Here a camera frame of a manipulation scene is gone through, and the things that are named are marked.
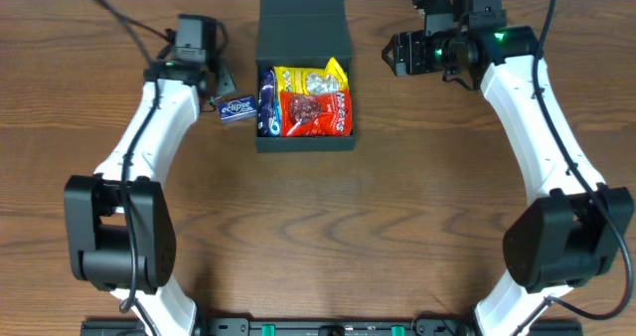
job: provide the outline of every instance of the black box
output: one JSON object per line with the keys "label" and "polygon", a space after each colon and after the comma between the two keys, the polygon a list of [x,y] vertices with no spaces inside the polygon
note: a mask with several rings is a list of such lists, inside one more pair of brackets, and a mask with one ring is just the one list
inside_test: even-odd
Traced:
{"label": "black box", "polygon": [[[332,57],[347,73],[351,92],[352,50],[345,0],[260,0],[259,74],[270,67],[324,69]],[[355,144],[353,130],[342,137],[259,137],[256,133],[258,152],[347,151]]]}

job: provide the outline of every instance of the candy wrapper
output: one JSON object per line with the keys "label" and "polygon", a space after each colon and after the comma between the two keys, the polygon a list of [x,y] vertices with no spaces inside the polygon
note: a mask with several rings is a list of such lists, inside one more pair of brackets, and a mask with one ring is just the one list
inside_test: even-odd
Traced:
{"label": "candy wrapper", "polygon": [[325,69],[274,67],[278,96],[282,91],[320,95],[349,89],[345,71],[335,58]]}
{"label": "candy wrapper", "polygon": [[217,109],[219,110],[219,116],[223,123],[256,116],[254,96],[241,97],[228,102],[219,102]]}
{"label": "candy wrapper", "polygon": [[280,109],[283,137],[348,136],[353,128],[347,89],[321,95],[283,91]]}
{"label": "candy wrapper", "polygon": [[268,71],[262,75],[258,92],[257,120],[259,136],[280,136],[280,105],[278,103],[274,71]]}

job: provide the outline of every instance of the red snack bag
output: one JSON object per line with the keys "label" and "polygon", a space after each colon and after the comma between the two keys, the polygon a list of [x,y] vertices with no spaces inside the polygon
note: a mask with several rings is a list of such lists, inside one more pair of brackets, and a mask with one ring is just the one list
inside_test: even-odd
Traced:
{"label": "red snack bag", "polygon": [[348,136],[353,128],[349,91],[303,95],[281,91],[281,136]]}

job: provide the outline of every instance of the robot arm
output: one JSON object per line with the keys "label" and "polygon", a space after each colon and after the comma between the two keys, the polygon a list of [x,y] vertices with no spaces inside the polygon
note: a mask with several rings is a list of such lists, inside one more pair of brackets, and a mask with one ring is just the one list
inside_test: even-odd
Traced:
{"label": "robot arm", "polygon": [[[172,275],[176,236],[162,185],[181,140],[209,95],[208,72],[218,75],[215,23],[208,17],[179,16],[172,60],[157,60],[144,73],[141,102],[121,140],[92,176],[72,176],[65,187],[71,267],[77,279],[127,299],[132,277],[129,229],[134,229],[138,266],[131,309],[148,335],[190,336],[195,330],[206,334],[206,323],[197,322],[195,302]],[[234,87],[227,76],[223,82]],[[157,86],[158,104],[149,115]],[[147,116],[151,118],[142,129]],[[122,185],[124,154],[138,131],[128,181]],[[123,213],[124,196],[130,201],[132,225],[108,225],[107,217]]]}
{"label": "robot arm", "polygon": [[424,29],[394,35],[383,59],[397,76],[444,72],[445,82],[481,89],[522,170],[529,207],[504,236],[506,272],[473,316],[481,336],[525,335],[553,297],[584,286],[611,267],[616,237],[590,198],[603,201],[612,212],[620,236],[631,219],[633,201],[625,188],[607,188],[585,158],[540,60],[538,83],[549,116],[595,196],[588,196],[570,173],[534,96],[538,40],[530,27],[507,27],[501,0],[412,3],[424,13]]}
{"label": "robot arm", "polygon": [[[559,152],[539,105],[533,97],[531,66],[533,56],[506,59],[491,65],[481,83],[485,98],[499,116],[513,147],[526,184],[528,205],[561,189],[566,195],[584,193]],[[539,64],[544,100],[569,154],[575,156],[583,177],[590,186],[604,184],[601,175],[585,158],[558,107],[548,78],[545,61]],[[475,318],[482,335],[526,335],[534,320],[548,308],[547,296],[561,297],[572,290],[567,284],[550,286],[528,293],[508,271],[493,291],[475,307]]]}

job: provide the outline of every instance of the blue snack package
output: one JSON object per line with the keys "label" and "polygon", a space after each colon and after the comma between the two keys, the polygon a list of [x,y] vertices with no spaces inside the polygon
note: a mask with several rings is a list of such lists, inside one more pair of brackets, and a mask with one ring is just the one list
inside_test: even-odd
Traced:
{"label": "blue snack package", "polygon": [[262,74],[258,91],[258,136],[280,136],[280,104],[276,93],[276,75],[273,71]]}
{"label": "blue snack package", "polygon": [[220,102],[217,104],[217,109],[223,123],[256,116],[256,104],[252,95]]}

